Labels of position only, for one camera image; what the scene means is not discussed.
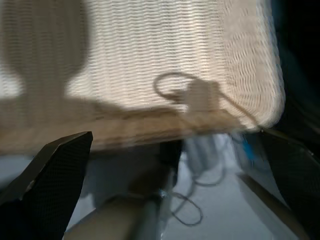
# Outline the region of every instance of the white floor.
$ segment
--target white floor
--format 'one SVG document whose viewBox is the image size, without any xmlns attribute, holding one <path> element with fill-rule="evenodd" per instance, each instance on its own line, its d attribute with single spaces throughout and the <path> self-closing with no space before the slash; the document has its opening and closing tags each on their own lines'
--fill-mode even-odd
<svg viewBox="0 0 320 240">
<path fill-rule="evenodd" d="M 298 239 L 276 215 L 238 177 L 239 168 L 231 143 L 225 146 L 227 136 L 219 135 L 217 140 L 217 161 L 211 170 L 205 171 L 199 179 L 202 183 L 218 181 L 225 168 L 225 177 L 213 187 L 197 186 L 191 199 L 202 208 L 204 218 L 200 225 L 187 227 L 171 218 L 164 240 L 293 240 Z M 178 184 L 175 191 L 188 195 L 192 188 L 189 159 L 183 157 L 180 163 Z M 175 199 L 172 209 L 181 200 Z M 188 223 L 196 222 L 199 213 L 190 203 L 181 209 L 178 216 Z"/>
<path fill-rule="evenodd" d="M 215 135 L 214 141 L 217 146 L 216 153 L 206 159 L 204 165 L 207 169 L 195 166 L 198 159 L 188 158 L 186 154 L 182 156 L 178 183 L 174 189 L 188 195 L 193 186 L 189 168 L 193 169 L 193 174 L 195 171 L 201 172 L 202 177 L 198 179 L 200 182 L 220 182 L 213 187 L 194 188 L 191 199 L 203 211 L 201 224 L 187 227 L 172 217 L 163 240 L 298 239 L 238 177 L 242 171 L 237 164 L 229 137 Z M 157 147 L 147 146 L 93 159 L 89 163 L 82 194 L 69 227 L 98 208 L 106 199 L 124 193 L 129 182 L 154 163 L 157 152 Z M 0 158 L 0 187 L 23 171 L 31 158 Z M 172 210 L 179 206 L 180 202 L 174 199 Z M 199 217 L 197 209 L 189 203 L 185 204 L 177 215 L 186 223 L 196 222 Z"/>
</svg>

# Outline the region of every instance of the tangled cord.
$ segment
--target tangled cord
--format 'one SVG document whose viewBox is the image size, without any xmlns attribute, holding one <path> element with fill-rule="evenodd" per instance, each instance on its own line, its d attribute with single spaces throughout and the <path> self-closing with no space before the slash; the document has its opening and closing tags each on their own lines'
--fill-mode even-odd
<svg viewBox="0 0 320 240">
<path fill-rule="evenodd" d="M 228 143 L 229 143 L 229 139 L 227 139 L 227 140 L 224 142 L 224 144 L 223 144 L 223 146 L 221 147 L 220 151 L 224 151 L 225 148 L 228 146 Z M 179 199 L 183 199 L 183 202 L 182 202 L 175 210 L 171 211 L 172 216 L 173 216 L 175 219 L 177 219 L 181 224 L 183 224 L 183 225 L 185 225 L 185 226 L 187 226 L 187 227 L 195 227 L 195 226 L 201 224 L 201 222 L 202 222 L 202 220 L 203 220 L 203 218 L 204 218 L 203 210 L 202 210 L 201 207 L 199 207 L 196 203 L 194 203 L 190 198 L 194 195 L 196 186 L 203 187 L 203 188 L 213 188 L 213 187 L 219 185 L 219 184 L 224 180 L 224 178 L 225 178 L 225 176 L 226 176 L 226 174 L 227 174 L 227 169 L 226 169 L 225 163 L 224 163 L 223 161 L 222 161 L 221 163 L 222 163 L 222 170 L 221 170 L 222 173 L 221 173 L 220 178 L 219 178 L 217 181 L 215 181 L 215 182 L 210 182 L 210 183 L 204 183 L 204 182 L 199 182 L 199 181 L 198 181 L 198 178 L 199 178 L 200 176 L 198 176 L 198 177 L 193 177 L 193 178 L 192 178 L 191 190 L 190 190 L 190 192 L 189 192 L 187 195 L 183 195 L 183 194 L 181 194 L 181 193 L 179 193 L 179 192 L 172 192 L 172 193 L 171 193 L 171 195 L 172 195 L 173 197 L 176 197 L 176 198 L 179 198 Z M 191 203 L 195 208 L 198 209 L 198 211 L 199 211 L 199 216 L 200 216 L 200 218 L 199 218 L 198 221 L 193 222 L 193 223 L 187 223 L 187 222 L 181 220 L 181 218 L 179 218 L 179 217 L 177 216 L 177 213 L 181 211 L 181 209 L 185 206 L 185 204 L 186 204 L 187 202 Z"/>
</svg>

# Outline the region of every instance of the woven seat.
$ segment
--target woven seat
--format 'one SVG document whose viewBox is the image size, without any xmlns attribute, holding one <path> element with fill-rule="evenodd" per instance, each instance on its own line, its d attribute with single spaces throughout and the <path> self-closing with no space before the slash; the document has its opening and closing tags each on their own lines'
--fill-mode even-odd
<svg viewBox="0 0 320 240">
<path fill-rule="evenodd" d="M 284 106 L 269 0 L 2 0 L 0 154 L 270 127 Z"/>
</svg>

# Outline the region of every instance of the floor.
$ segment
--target floor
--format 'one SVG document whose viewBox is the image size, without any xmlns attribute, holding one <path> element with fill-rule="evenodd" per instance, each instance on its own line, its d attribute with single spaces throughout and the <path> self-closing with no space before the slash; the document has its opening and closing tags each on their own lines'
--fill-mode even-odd
<svg viewBox="0 0 320 240">
<path fill-rule="evenodd" d="M 208 142 L 215 146 L 207 148 L 209 152 L 195 151 L 195 143 L 201 143 L 199 147 Z M 171 217 L 163 231 L 163 240 L 299 239 L 243 180 L 244 173 L 228 135 L 190 138 L 186 146 L 173 190 L 189 196 L 201 208 L 203 220 L 188 227 Z M 152 167 L 158 152 L 156 146 L 143 146 L 94 156 L 68 228 L 99 208 L 106 199 L 125 193 L 132 179 Z M 31 159 L 31 156 L 0 159 L 0 187 L 20 174 Z M 210 186 L 200 186 L 207 183 L 211 183 Z M 194 206 L 190 203 L 180 205 L 181 200 L 175 198 L 171 209 L 178 208 L 176 215 L 183 222 L 191 224 L 199 220 L 199 211 Z"/>
<path fill-rule="evenodd" d="M 163 239 L 299 239 L 242 180 L 244 173 L 237 164 L 229 137 L 216 135 L 215 142 L 217 151 L 214 161 L 218 163 L 210 170 L 205 170 L 198 182 L 218 184 L 210 187 L 196 185 L 191 197 L 192 201 L 202 208 L 204 218 L 201 224 L 187 227 L 171 218 Z M 182 158 L 178 184 L 174 189 L 184 195 L 188 195 L 193 186 L 190 171 L 192 164 L 189 162 L 187 156 Z M 180 202 L 181 200 L 175 199 L 172 209 L 179 206 Z M 187 223 L 199 219 L 199 212 L 189 203 L 177 215 Z"/>
</svg>

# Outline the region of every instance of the black cable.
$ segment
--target black cable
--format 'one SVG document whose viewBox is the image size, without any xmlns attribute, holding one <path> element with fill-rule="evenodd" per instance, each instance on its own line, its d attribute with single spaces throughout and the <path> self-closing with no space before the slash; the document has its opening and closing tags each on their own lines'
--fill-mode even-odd
<svg viewBox="0 0 320 240">
<path fill-rule="evenodd" d="M 176 198 L 179 198 L 179 199 L 183 199 L 184 202 L 189 202 L 191 203 L 195 208 L 198 209 L 199 211 L 199 214 L 200 214 L 200 218 L 198 221 L 194 222 L 194 223 L 186 223 L 184 221 L 182 221 L 176 214 L 175 212 L 171 211 L 172 215 L 175 217 L 175 219 L 177 219 L 181 224 L 187 226 L 187 227 L 195 227 L 199 224 L 201 224 L 202 220 L 204 219 L 204 213 L 201 209 L 201 207 L 199 207 L 197 204 L 195 204 L 192 200 L 190 200 L 188 197 L 182 195 L 181 193 L 178 193 L 178 192 L 173 192 L 171 194 L 173 197 L 176 197 Z"/>
</svg>

